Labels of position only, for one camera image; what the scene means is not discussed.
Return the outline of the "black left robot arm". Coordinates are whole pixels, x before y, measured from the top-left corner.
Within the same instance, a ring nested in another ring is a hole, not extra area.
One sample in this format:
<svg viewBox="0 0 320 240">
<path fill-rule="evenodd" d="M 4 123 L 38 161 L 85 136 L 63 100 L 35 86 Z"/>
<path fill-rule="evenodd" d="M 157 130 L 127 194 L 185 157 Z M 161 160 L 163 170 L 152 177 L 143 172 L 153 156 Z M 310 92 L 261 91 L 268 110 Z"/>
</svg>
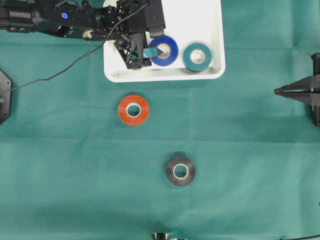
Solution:
<svg viewBox="0 0 320 240">
<path fill-rule="evenodd" d="M 114 41 L 127 69 L 151 66 L 146 34 L 164 35 L 166 28 L 160 0 L 118 0 L 93 7 L 82 0 L 2 0 L 0 28 L 12 33 L 39 32 L 57 38 Z"/>
</svg>

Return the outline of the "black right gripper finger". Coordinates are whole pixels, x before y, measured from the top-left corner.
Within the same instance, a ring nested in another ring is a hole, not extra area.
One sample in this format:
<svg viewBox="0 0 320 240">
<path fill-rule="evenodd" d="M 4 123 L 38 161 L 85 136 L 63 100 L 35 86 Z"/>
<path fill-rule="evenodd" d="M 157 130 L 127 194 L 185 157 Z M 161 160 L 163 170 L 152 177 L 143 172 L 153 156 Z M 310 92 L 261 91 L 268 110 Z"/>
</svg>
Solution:
<svg viewBox="0 0 320 240">
<path fill-rule="evenodd" d="M 312 94 L 310 92 L 276 92 L 278 96 L 296 100 L 307 105 L 312 105 Z"/>
<path fill-rule="evenodd" d="M 313 79 L 312 76 L 305 77 L 305 78 L 298 80 L 296 82 L 293 82 L 291 84 L 276 88 L 274 90 L 274 93 L 282 93 L 282 92 L 287 92 L 287 91 L 310 89 L 312 79 Z"/>
</svg>

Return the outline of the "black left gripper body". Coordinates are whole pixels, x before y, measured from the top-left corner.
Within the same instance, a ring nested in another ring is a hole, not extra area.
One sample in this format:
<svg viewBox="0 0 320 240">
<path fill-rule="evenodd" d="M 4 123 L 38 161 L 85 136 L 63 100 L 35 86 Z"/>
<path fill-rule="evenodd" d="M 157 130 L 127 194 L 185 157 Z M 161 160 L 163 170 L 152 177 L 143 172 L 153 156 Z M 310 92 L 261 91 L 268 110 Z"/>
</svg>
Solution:
<svg viewBox="0 0 320 240">
<path fill-rule="evenodd" d="M 152 65 L 149 58 L 144 58 L 144 49 L 147 47 L 145 33 L 123 34 L 114 42 L 114 46 L 128 70 L 139 70 Z"/>
</svg>

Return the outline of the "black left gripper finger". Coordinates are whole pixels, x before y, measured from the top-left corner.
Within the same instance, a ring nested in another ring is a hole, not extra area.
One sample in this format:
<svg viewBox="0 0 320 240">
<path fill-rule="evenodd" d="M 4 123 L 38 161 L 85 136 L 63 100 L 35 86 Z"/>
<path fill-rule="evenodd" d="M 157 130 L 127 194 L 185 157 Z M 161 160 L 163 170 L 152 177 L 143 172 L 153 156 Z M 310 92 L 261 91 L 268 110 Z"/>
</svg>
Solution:
<svg viewBox="0 0 320 240">
<path fill-rule="evenodd" d="M 157 47 L 149 47 L 143 49 L 143 58 L 156 58 L 164 52 Z"/>
<path fill-rule="evenodd" d="M 149 27 L 149 35 L 151 38 L 159 38 L 165 35 L 165 26 L 163 24 Z"/>
</svg>

